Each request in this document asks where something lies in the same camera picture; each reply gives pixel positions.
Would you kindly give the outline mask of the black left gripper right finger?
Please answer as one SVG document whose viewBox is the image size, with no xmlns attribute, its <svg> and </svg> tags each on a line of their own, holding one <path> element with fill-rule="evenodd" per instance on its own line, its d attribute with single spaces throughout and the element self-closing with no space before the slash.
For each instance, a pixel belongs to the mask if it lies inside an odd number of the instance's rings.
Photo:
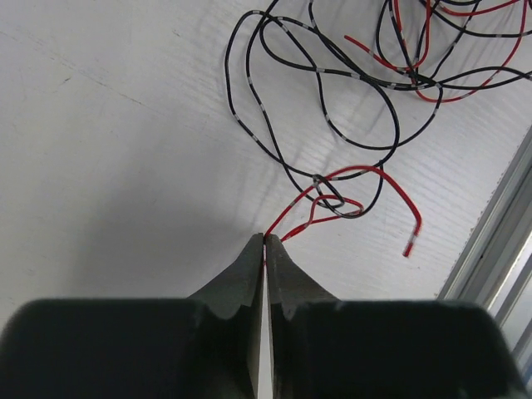
<svg viewBox="0 0 532 399">
<path fill-rule="evenodd" d="M 264 240 L 276 398 L 526 398 L 493 318 L 473 303 L 341 300 Z"/>
</svg>

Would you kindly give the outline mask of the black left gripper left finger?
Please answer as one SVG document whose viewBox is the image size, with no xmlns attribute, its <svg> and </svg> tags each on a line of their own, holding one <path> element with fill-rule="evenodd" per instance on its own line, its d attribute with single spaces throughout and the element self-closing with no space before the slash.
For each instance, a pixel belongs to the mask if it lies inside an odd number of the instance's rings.
<svg viewBox="0 0 532 399">
<path fill-rule="evenodd" d="M 254 398 L 261 234 L 187 298 L 54 298 L 1 334 L 4 398 Z"/>
</svg>

